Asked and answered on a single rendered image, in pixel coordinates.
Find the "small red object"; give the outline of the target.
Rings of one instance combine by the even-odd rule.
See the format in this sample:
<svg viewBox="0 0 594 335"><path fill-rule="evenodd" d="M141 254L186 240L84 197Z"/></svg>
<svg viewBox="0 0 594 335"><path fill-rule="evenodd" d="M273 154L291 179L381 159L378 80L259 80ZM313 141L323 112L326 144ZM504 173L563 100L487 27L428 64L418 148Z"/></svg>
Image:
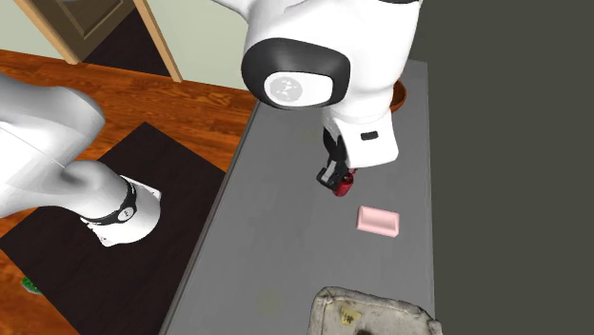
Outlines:
<svg viewBox="0 0 594 335"><path fill-rule="evenodd" d="M357 168L350 169L342 178L340 183L337 185L336 189L333 191L333 194L337 197L345 196L352 185L354 184L354 175L357 172Z"/></svg>

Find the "pink rectangular box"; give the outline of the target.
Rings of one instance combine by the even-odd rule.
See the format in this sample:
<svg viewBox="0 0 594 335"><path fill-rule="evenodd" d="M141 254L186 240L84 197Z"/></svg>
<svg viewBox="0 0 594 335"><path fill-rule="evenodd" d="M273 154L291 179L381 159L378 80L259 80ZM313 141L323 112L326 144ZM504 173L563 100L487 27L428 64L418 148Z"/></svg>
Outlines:
<svg viewBox="0 0 594 335"><path fill-rule="evenodd" d="M394 238L400 231L400 214L375 207L360 206L358 208L356 228Z"/></svg>

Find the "brown bowl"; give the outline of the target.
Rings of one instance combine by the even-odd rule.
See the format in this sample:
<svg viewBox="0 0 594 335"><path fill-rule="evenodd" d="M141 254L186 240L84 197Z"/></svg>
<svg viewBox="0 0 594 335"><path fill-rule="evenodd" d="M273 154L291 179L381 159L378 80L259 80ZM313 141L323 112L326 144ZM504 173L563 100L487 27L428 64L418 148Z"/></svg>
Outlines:
<svg viewBox="0 0 594 335"><path fill-rule="evenodd" d="M406 87L401 80L398 80L393 86L393 96L389 106L390 111L397 111L404 104L406 97Z"/></svg>

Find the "off-white square tray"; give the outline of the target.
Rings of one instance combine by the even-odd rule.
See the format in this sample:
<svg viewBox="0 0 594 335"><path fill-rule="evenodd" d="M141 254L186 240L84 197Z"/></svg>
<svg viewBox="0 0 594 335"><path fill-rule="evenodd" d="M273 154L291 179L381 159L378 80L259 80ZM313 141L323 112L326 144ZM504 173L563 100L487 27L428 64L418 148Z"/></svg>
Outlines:
<svg viewBox="0 0 594 335"><path fill-rule="evenodd" d="M314 297L307 335L444 335L417 305L338 286Z"/></svg>

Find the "brown wooden door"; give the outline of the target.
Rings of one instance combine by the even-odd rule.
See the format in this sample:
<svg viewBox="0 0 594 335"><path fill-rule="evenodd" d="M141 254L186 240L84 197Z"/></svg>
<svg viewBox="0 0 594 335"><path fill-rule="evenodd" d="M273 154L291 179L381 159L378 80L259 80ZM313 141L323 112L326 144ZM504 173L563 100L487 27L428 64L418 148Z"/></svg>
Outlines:
<svg viewBox="0 0 594 335"><path fill-rule="evenodd" d="M137 10L175 82L183 77L148 0L12 0L60 56L77 65Z"/></svg>

